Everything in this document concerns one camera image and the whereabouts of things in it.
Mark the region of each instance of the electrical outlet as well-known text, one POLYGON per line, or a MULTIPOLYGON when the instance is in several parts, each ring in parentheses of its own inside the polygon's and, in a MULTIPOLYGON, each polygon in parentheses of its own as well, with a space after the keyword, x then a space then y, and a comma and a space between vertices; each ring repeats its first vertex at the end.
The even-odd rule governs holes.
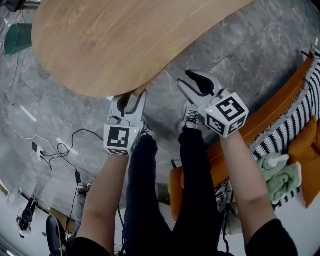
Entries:
POLYGON ((34 152, 36 152, 36 157, 41 161, 41 154, 44 153, 44 148, 32 142, 32 149, 34 152))
POLYGON ((43 154, 44 148, 42 146, 38 146, 36 148, 36 156, 38 157, 39 160, 41 160, 41 154, 43 154))

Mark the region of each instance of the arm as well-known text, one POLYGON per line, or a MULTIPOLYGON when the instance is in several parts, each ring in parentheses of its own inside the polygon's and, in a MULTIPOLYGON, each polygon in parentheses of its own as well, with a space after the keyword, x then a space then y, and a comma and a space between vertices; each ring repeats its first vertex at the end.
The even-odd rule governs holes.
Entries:
POLYGON ((116 213, 122 195, 129 157, 109 155, 84 205, 77 238, 86 238, 114 254, 116 213))
POLYGON ((220 142, 247 246, 261 227, 277 217, 270 203, 267 183, 240 133, 221 138, 220 142))

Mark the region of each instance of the black cable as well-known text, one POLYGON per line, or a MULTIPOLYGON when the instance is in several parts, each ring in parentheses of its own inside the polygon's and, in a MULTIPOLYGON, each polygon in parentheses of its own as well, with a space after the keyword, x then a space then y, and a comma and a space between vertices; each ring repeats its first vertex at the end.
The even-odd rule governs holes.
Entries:
POLYGON ((301 53, 303 54, 303 55, 305 55, 305 56, 307 56, 307 57, 309 57, 309 54, 308 53, 306 53, 305 51, 301 51, 301 53))
POLYGON ((228 205, 228 210, 227 210, 227 214, 225 216, 225 223, 224 223, 224 228, 223 228, 223 241, 225 242, 225 246, 226 246, 226 253, 229 253, 229 243, 226 239, 226 229, 227 229, 227 224, 228 224, 228 219, 229 219, 229 215, 230 215, 230 211, 231 211, 231 205, 232 202, 234 200, 234 192, 232 191, 231 193, 231 200, 230 200, 230 204, 228 205))
POLYGON ((42 158, 49 165, 50 169, 52 170, 51 164, 44 157, 42 157, 41 155, 40 155, 40 158, 42 158))
POLYGON ((91 133, 91 134, 93 134, 93 135, 96 135, 100 140, 102 140, 102 141, 104 140, 104 139, 103 139, 99 134, 97 134, 96 132, 91 131, 91 130, 87 130, 87 129, 84 129, 84 128, 83 128, 83 129, 80 129, 80 130, 75 131, 75 132, 72 134, 72 137, 71 137, 71 148, 70 148, 70 149, 68 149, 67 146, 66 146, 65 144, 63 144, 63 143, 59 143, 59 144, 58 144, 57 149, 58 149, 59 145, 63 145, 63 146, 65 146, 67 152, 61 153, 61 152, 58 150, 59 153, 57 153, 57 154, 52 154, 52 155, 45 155, 45 154, 44 154, 44 156, 45 156, 45 157, 55 157, 55 156, 57 156, 57 158, 59 158, 59 157, 63 157, 62 154, 65 154, 64 157, 66 157, 66 156, 69 154, 69 152, 70 152, 70 151, 73 149, 73 147, 74 147, 74 136, 75 136, 77 133, 81 132, 81 131, 86 131, 86 132, 88 132, 88 133, 91 133))
POLYGON ((118 214, 119 214, 119 217, 120 217, 122 228, 125 229, 125 223, 124 223, 124 221, 122 219, 121 212, 120 212, 120 205, 118 206, 118 214))
MULTIPOLYGON (((118 206, 118 214, 119 214, 119 217, 120 217, 122 228, 125 229, 125 223, 124 223, 124 221, 122 219, 121 212, 120 212, 120 205, 118 206)), ((122 249, 119 252, 119 255, 120 256, 124 255, 124 251, 125 251, 125 239, 124 239, 124 236, 122 235, 122 249)))
POLYGON ((66 228, 65 228, 65 230, 64 230, 64 232, 66 232, 66 231, 67 231, 67 228, 69 227, 69 228, 68 228, 68 234, 67 234, 67 236, 69 235, 69 232, 70 232, 70 221, 71 221, 72 212, 74 211, 74 205, 75 205, 75 199, 76 199, 76 195, 77 195, 77 191, 78 191, 78 186, 79 186, 79 184, 77 183, 77 184, 76 184, 76 189, 75 189, 74 198, 73 198, 73 203, 72 203, 72 207, 71 207, 70 218, 69 218, 68 224, 66 225, 66 228))
POLYGON ((104 140, 104 139, 103 139, 99 134, 97 134, 96 132, 82 128, 82 129, 80 129, 80 130, 75 131, 75 132, 72 134, 72 137, 71 137, 71 148, 70 148, 70 149, 68 149, 68 147, 67 147, 65 144, 59 143, 59 144, 56 146, 56 149, 57 149, 57 151, 58 151, 57 154, 46 155, 46 154, 44 154, 44 153, 41 153, 41 154, 42 154, 44 157, 46 157, 46 158, 54 157, 54 158, 52 158, 52 159, 49 160, 49 163, 46 161, 46 162, 48 163, 48 165, 50 166, 51 170, 52 170, 51 161, 54 160, 54 159, 56 159, 56 158, 63 158, 69 165, 73 166, 74 169, 75 169, 75 177, 76 177, 77 183, 80 183, 80 182, 81 182, 81 178, 80 178, 80 174, 79 174, 79 172, 78 172, 78 169, 77 169, 77 167, 75 167, 72 163, 70 163, 65 157, 67 157, 67 156, 69 155, 70 151, 71 151, 71 150, 73 149, 73 147, 74 147, 74 136, 75 136, 76 134, 80 133, 81 131, 86 131, 86 132, 88 132, 88 133, 91 133, 91 134, 93 134, 93 135, 96 135, 100 140, 102 140, 102 141, 104 140), (61 152, 61 151, 60 151, 60 149, 59 149, 59 146, 60 146, 60 145, 63 145, 63 146, 65 147, 66 152, 61 152))

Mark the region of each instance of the sneaker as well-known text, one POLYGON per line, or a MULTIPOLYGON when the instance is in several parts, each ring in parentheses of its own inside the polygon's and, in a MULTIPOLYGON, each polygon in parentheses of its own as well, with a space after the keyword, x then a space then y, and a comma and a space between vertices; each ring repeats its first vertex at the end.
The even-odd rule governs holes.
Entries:
POLYGON ((87 193, 90 191, 91 187, 92 187, 92 183, 88 183, 88 184, 86 185, 86 192, 87 192, 87 193))
POLYGON ((143 128, 141 131, 141 136, 150 135, 154 141, 157 141, 157 134, 150 129, 145 118, 143 118, 143 128))
POLYGON ((182 133, 184 127, 191 129, 198 129, 198 117, 199 112, 195 105, 192 105, 188 100, 185 102, 183 106, 183 120, 179 124, 179 132, 182 133))
POLYGON ((77 192, 78 192, 78 194, 86 195, 87 190, 88 190, 87 186, 85 184, 80 183, 78 186, 77 192))

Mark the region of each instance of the towel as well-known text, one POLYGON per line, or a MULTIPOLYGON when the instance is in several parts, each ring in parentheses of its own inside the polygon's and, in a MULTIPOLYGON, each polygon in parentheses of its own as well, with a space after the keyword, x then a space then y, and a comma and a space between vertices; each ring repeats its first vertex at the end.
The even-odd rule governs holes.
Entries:
POLYGON ((287 165, 287 154, 272 153, 257 163, 266 180, 271 202, 276 204, 302 184, 302 168, 299 162, 287 165))

